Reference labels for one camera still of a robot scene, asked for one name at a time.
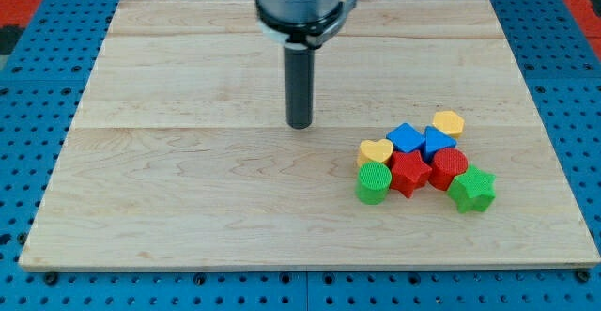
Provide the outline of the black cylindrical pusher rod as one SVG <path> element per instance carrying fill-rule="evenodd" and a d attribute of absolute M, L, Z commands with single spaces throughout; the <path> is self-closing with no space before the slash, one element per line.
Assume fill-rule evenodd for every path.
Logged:
<path fill-rule="evenodd" d="M 313 121 L 315 53 L 284 48 L 284 63 L 286 122 L 302 130 Z"/>

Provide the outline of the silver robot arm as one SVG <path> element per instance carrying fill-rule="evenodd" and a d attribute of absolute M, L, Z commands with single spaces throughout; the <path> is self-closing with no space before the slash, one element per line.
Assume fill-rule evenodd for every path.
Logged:
<path fill-rule="evenodd" d="M 262 32 L 283 47 L 285 115 L 302 130 L 313 122 L 315 51 L 343 28 L 358 0 L 254 0 Z"/>

